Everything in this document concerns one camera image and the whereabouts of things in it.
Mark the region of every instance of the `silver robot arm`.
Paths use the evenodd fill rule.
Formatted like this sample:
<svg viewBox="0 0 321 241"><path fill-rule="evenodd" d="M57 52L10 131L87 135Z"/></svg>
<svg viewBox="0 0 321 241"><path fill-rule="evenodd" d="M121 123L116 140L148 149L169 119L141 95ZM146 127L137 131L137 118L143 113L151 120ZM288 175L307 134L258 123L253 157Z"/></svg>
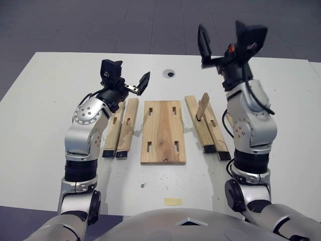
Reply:
<svg viewBox="0 0 321 241"><path fill-rule="evenodd" d="M225 184L227 202L248 222L284 238L321 240L319 222L285 205L271 203L267 165L277 128L269 99L248 65L248 60L263 47L266 33L264 26L246 26L237 21L237 43L229 46L224 57L211 59L207 31L199 27L202 67L216 66L223 75L227 112L233 120L235 152L229 163L232 179Z"/></svg>
<svg viewBox="0 0 321 241"><path fill-rule="evenodd" d="M104 88L88 94L89 99L75 110L73 123L65 137L66 166L58 215L26 240L81 241L85 239L87 226L98 220L100 192L95 188L102 133L112 112L115 113L128 92L141 95L150 76L148 72L137 87L130 86L120 77L121 64L121 61L103 60L100 75Z"/></svg>

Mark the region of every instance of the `black cable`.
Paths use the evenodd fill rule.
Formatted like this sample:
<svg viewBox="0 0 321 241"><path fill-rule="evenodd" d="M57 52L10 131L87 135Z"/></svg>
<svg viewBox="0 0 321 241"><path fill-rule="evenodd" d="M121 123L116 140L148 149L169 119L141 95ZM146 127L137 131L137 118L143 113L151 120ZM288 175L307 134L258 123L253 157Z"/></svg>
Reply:
<svg viewBox="0 0 321 241"><path fill-rule="evenodd" d="M234 138L233 134L229 131L229 129L227 128L227 126L225 125L225 116L227 114L227 109L224 111L223 115L222 115L222 123L223 123L223 126L226 130L226 132L232 137Z"/></svg>
<svg viewBox="0 0 321 241"><path fill-rule="evenodd" d="M82 105L82 103L83 103L88 97L90 98L91 96L92 96L91 93L87 94L87 95L82 99L82 101L79 103L78 106Z"/></svg>
<svg viewBox="0 0 321 241"><path fill-rule="evenodd" d="M234 158L227 163L227 165L226 165L226 172L230 175L230 177L233 178L232 173L231 173L230 170L229 170L229 167L230 167L230 165L232 164L232 162L234 162Z"/></svg>
<svg viewBox="0 0 321 241"><path fill-rule="evenodd" d="M275 114L274 111L272 111L270 108L264 106L259 99L255 96L255 94L253 93L251 86L249 84L249 80L246 78L245 76L245 67L242 67L242 78L243 81L245 82L246 88L247 90L250 92L251 96L253 97L253 99L256 101L256 103L262 108L264 109L266 112L268 112L269 114Z"/></svg>

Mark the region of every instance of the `rectangular slot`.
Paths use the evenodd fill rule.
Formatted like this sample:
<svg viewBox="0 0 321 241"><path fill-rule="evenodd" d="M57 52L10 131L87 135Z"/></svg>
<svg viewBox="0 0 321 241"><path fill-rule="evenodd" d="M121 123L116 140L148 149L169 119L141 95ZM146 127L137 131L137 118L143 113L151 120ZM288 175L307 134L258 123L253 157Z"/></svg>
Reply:
<svg viewBox="0 0 321 241"><path fill-rule="evenodd" d="M147 152L151 152L151 142L147 142Z"/></svg>
<svg viewBox="0 0 321 241"><path fill-rule="evenodd" d="M175 150L176 152L179 152L179 151L180 151L179 142L174 142L174 150Z"/></svg>
<svg viewBox="0 0 321 241"><path fill-rule="evenodd" d="M213 119L211 120L211 125L212 125L213 127L216 126Z"/></svg>

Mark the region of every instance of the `table surface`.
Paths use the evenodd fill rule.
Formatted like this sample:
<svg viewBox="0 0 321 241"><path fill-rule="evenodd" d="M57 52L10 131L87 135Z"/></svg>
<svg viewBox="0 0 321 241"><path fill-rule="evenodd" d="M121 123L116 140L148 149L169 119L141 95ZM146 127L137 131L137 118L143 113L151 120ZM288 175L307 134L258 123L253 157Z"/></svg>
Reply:
<svg viewBox="0 0 321 241"><path fill-rule="evenodd" d="M102 59L122 60L122 77L128 84L137 84L148 71L151 75L148 88L139 97L128 159L98 160L101 213L135 215L168 207L164 198L171 197L181 198L181 207L235 215L225 199L226 162L219 161L216 154L202 153L184 101L185 95L200 99L207 92L220 120L226 108L223 77L215 68L202 70L199 56L176 55L36 53L0 103L0 205L57 209L65 133L77 103L101 88ZM321 221L321 81L306 60L253 58L250 66L276 112L278 135L269 163L272 201ZM165 69L173 69L175 77L164 78ZM140 165L145 100L181 101L184 166ZM221 122L220 127L233 155L233 140Z"/></svg>

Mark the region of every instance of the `wooden board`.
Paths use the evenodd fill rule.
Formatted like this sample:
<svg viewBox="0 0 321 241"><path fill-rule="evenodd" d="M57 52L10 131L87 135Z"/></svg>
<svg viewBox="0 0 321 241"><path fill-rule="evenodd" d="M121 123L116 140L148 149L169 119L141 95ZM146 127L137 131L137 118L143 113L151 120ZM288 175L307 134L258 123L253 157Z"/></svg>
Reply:
<svg viewBox="0 0 321 241"><path fill-rule="evenodd" d="M140 163L186 163L179 100L145 101Z"/></svg>
<svg viewBox="0 0 321 241"><path fill-rule="evenodd" d="M138 98L132 98L128 100L127 110L124 117L124 122L121 127L116 158L127 158L128 151L130 149L132 134L134 133L134 126L136 121L136 115L138 111Z"/></svg>
<svg viewBox="0 0 321 241"><path fill-rule="evenodd" d="M193 121L194 127L196 129L197 136L203 147L203 151L205 153L214 153L215 152L214 142L206 126L204 118L202 118L200 121L198 121L196 118L196 112L199 105L196 102L195 96L193 95L185 96L185 102L190 112L190 116Z"/></svg>
<svg viewBox="0 0 321 241"><path fill-rule="evenodd" d="M204 121L214 141L217 156L219 160L228 161L231 159L229 149L225 143L219 124L215 118L211 103L208 103L204 112Z"/></svg>
<svg viewBox="0 0 321 241"><path fill-rule="evenodd" d="M113 157L116 154L122 118L125 110L125 100L119 103L119 109L111 116L107 131L107 138L103 148L102 157Z"/></svg>
<svg viewBox="0 0 321 241"><path fill-rule="evenodd" d="M210 101L209 95L207 93L204 93L202 99L199 101L199 107L196 112L196 118L198 121L202 119L205 109L209 104L209 101Z"/></svg>

